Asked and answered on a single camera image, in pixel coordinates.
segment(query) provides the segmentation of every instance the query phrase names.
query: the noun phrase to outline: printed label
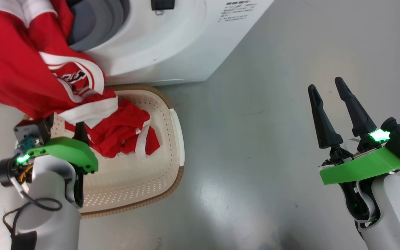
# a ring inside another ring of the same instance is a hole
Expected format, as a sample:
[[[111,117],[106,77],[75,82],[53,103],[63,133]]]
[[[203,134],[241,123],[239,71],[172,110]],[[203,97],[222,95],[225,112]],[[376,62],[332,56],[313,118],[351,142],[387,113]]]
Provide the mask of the printed label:
[[[227,2],[223,11],[220,13],[218,22],[230,22],[243,20],[254,10],[257,3],[251,0]]]

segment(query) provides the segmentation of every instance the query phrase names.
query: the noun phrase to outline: black cable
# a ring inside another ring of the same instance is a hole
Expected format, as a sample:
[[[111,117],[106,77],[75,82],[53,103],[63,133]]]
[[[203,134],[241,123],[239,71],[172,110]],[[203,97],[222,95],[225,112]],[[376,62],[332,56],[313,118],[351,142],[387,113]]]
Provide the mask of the black cable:
[[[13,173],[11,172],[10,166],[12,165],[13,160],[17,158],[17,156],[18,156],[18,155],[14,155],[14,156],[8,161],[8,163],[7,163],[7,168],[8,168],[8,170],[9,170],[8,172],[9,172],[10,174],[12,174],[12,175],[13,175]],[[4,223],[4,225],[6,226],[7,230],[10,232],[10,236],[11,236],[11,237],[14,237],[14,236],[16,235],[16,223],[18,222],[18,218],[19,218],[19,216],[21,215],[21,212],[22,212],[27,206],[29,206],[30,204],[34,204],[35,206],[37,206],[37,207],[39,207],[39,208],[41,208],[41,209],[47,210],[47,211],[59,211],[59,210],[61,210],[62,207],[63,207],[63,206],[62,206],[63,204],[62,204],[59,200],[57,200],[57,199],[53,199],[53,198],[38,198],[38,199],[33,199],[32,197],[30,197],[30,196],[29,196],[26,192],[24,192],[24,191],[21,191],[21,194],[22,194],[22,195],[24,196],[24,198],[27,200],[27,203],[24,204],[24,205],[22,205],[21,207],[15,209],[15,210],[12,210],[12,211],[10,211],[10,212],[7,212],[7,213],[3,216],[3,223]],[[58,204],[58,207],[49,207],[49,206],[45,206],[45,205],[41,204],[40,201],[52,201],[52,202],[54,202],[54,203],[57,203],[57,204]],[[11,215],[11,214],[13,214],[13,213],[16,213],[16,214],[15,214],[15,218],[13,219],[13,225],[10,226],[9,223],[7,223],[7,221],[5,220],[5,218],[6,218],[8,215]]]

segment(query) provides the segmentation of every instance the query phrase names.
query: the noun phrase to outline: perforated basket wall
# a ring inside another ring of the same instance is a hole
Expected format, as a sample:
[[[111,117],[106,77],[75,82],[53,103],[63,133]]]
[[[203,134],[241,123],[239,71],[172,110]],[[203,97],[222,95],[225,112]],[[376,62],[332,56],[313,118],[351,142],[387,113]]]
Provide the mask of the perforated basket wall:
[[[83,218],[112,215],[167,197],[181,181],[184,144],[180,123],[168,99],[158,90],[141,85],[110,86],[119,99],[127,99],[151,115],[160,148],[146,159],[118,154],[110,159],[95,152],[99,171],[84,178]],[[52,137],[73,133],[55,116]]]

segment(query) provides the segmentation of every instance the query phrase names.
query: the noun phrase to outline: washing machine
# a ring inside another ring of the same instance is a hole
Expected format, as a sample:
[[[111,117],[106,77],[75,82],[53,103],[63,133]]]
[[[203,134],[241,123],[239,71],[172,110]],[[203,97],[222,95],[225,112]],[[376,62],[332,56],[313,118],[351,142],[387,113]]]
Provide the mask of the washing machine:
[[[106,85],[153,86],[208,79],[273,2],[116,1],[127,10],[123,24],[85,52],[103,69]]]

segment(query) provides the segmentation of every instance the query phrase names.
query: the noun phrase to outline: washing machine drum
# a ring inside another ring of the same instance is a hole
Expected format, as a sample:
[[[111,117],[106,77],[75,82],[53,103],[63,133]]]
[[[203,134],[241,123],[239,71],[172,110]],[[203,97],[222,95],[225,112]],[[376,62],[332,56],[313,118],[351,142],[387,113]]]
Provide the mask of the washing machine drum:
[[[205,23],[203,0],[68,0],[70,47],[115,76],[149,67],[190,45]]]

